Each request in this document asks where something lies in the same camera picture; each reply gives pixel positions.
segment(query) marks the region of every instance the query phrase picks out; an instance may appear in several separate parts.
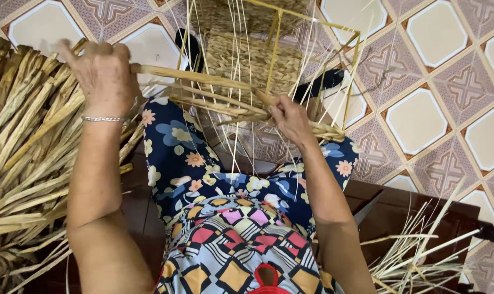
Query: woven basket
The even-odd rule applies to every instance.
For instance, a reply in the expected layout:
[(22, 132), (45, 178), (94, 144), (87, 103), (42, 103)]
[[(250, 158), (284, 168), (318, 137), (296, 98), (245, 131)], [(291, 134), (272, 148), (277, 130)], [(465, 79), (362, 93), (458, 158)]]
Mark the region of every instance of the woven basket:
[[(298, 13), (304, 13), (309, 4), (309, 0), (264, 0), (267, 4), (283, 8), (285, 10), (293, 10)], [(232, 5), (229, 7), (227, 0), (197, 0), (196, 8), (198, 18), (191, 17), (193, 26), (200, 26), (208, 30), (218, 30), (220, 32), (233, 32), (236, 28), (236, 32), (245, 32), (245, 25), (247, 26), (248, 33), (269, 33), (270, 26), (273, 23), (275, 10), (254, 5), (247, 1), (234, 2), (235, 7)], [(240, 16), (238, 15), (238, 9), (236, 4), (239, 4)], [(302, 19), (290, 14), (285, 14), (282, 18), (280, 26), (280, 34), (287, 35), (296, 27), (296, 24)]]
[[(249, 52), (251, 56), (249, 72)], [(250, 77), (252, 85), (261, 90), (265, 90), (269, 77), (270, 61), (273, 56), (273, 46), (267, 47), (266, 41), (259, 38), (249, 38), (249, 50), (247, 40), (242, 38), (240, 46), (240, 72), (241, 80), (249, 83)], [(212, 32), (207, 41), (206, 59), (209, 66), (209, 74), (230, 79), (240, 80), (239, 73), (231, 75), (231, 66), (236, 65), (237, 52), (236, 44), (233, 43), (232, 33)], [(276, 49), (273, 73), (271, 75), (270, 92), (273, 94), (287, 94), (293, 84), (298, 79), (299, 66), (301, 63), (301, 53), (297, 48), (279, 44)], [(217, 94), (228, 96), (229, 88), (214, 87)], [(232, 97), (237, 99), (239, 92), (233, 90)], [(242, 92), (241, 100), (245, 103), (251, 102), (250, 94)], [(261, 103), (253, 100), (254, 105)]]

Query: lap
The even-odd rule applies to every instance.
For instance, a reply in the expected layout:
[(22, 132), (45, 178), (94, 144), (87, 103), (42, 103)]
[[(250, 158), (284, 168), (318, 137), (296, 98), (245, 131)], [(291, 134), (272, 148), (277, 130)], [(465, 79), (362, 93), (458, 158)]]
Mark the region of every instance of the lap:
[[(150, 100), (144, 110), (145, 154), (149, 185), (161, 219), (168, 222), (185, 206), (217, 195), (256, 197), (280, 210), (305, 237), (316, 226), (307, 196), (307, 177), (301, 158), (283, 164), (268, 178), (223, 173), (224, 167), (205, 142), (191, 115), (172, 102)], [(344, 188), (358, 160), (349, 139), (322, 145), (323, 155)]]

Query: geometric print shirt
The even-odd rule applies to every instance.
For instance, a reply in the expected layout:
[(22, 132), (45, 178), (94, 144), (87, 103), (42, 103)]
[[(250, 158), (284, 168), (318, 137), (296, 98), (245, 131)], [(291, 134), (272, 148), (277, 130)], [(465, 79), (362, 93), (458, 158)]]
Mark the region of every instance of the geometric print shirt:
[[(334, 293), (303, 228), (257, 198), (204, 199), (183, 208), (166, 229), (155, 293)], [(261, 267), (272, 271), (272, 285), (263, 284)]]

